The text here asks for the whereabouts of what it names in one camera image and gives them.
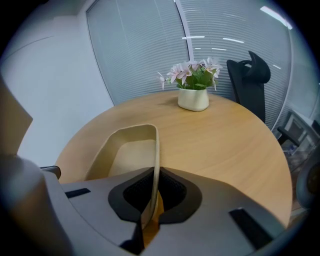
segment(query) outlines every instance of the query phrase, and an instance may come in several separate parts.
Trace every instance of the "round wooden table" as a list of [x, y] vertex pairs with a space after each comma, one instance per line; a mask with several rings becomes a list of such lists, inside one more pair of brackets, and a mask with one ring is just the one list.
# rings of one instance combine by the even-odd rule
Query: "round wooden table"
[[180, 108], [178, 91], [135, 98], [101, 113], [82, 127], [56, 165], [61, 183], [82, 181], [108, 136], [124, 127], [153, 124], [160, 138], [160, 166], [226, 182], [289, 223], [292, 183], [276, 138], [253, 113], [209, 95], [202, 112]]

